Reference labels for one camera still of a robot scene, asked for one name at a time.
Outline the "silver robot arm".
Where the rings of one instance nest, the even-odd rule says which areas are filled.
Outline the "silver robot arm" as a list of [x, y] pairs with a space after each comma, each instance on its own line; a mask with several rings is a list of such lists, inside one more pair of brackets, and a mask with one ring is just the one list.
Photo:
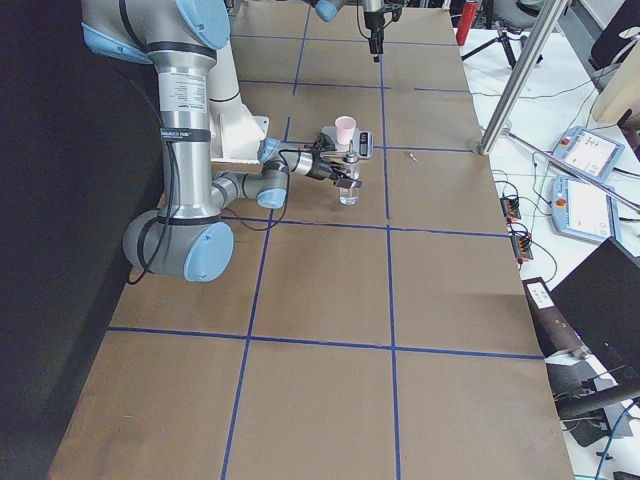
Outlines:
[[[331, 22], [340, 10], [347, 4], [342, 0], [309, 0], [316, 15], [328, 23]], [[360, 23], [359, 13], [356, 13], [356, 23], [361, 37], [368, 42], [369, 52], [374, 63], [379, 63], [384, 51], [384, 30], [386, 25], [385, 15], [387, 7], [384, 1], [364, 0], [357, 1], [356, 8], [362, 7], [364, 24]]]
[[290, 149], [243, 103], [222, 1], [86, 1], [86, 45], [96, 54], [156, 69], [165, 203], [135, 218], [123, 237], [143, 273], [190, 282], [219, 277], [234, 250], [221, 218], [238, 199], [286, 204], [294, 174], [355, 187], [353, 147]]

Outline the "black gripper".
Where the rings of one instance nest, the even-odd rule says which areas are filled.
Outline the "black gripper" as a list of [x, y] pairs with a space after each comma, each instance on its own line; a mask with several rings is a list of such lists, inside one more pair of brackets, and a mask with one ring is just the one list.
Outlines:
[[[358, 155], [352, 152], [338, 152], [334, 155], [334, 158], [345, 164], [356, 164], [358, 162]], [[311, 167], [307, 172], [307, 176], [315, 180], [330, 179], [336, 187], [345, 190], [360, 188], [362, 181], [344, 176], [343, 167], [334, 158], [312, 153]]]
[[364, 11], [365, 27], [370, 31], [368, 38], [370, 53], [374, 63], [379, 63], [382, 56], [382, 29], [385, 25], [384, 11]]

